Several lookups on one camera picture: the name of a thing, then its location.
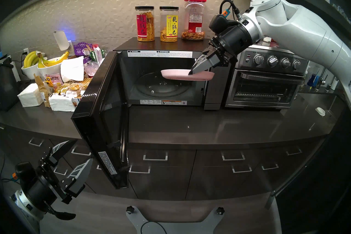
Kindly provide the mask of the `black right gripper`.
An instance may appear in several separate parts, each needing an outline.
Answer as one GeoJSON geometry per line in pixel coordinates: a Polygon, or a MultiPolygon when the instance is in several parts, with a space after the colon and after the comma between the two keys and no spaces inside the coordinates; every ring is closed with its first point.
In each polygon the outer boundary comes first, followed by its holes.
{"type": "Polygon", "coordinates": [[[229,63],[235,66],[237,55],[252,44],[252,37],[243,25],[230,26],[210,39],[210,46],[197,58],[189,75],[229,63]]]}

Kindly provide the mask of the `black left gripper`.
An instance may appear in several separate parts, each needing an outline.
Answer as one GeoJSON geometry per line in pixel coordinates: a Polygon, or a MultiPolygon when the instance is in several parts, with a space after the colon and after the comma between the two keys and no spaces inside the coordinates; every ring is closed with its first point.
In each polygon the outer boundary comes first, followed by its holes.
{"type": "Polygon", "coordinates": [[[39,160],[36,169],[26,162],[26,196],[35,207],[49,208],[55,200],[69,204],[72,198],[77,198],[84,190],[93,158],[77,165],[68,177],[61,181],[52,170],[76,142],[77,140],[68,140],[54,146],[49,157],[39,160]]]}

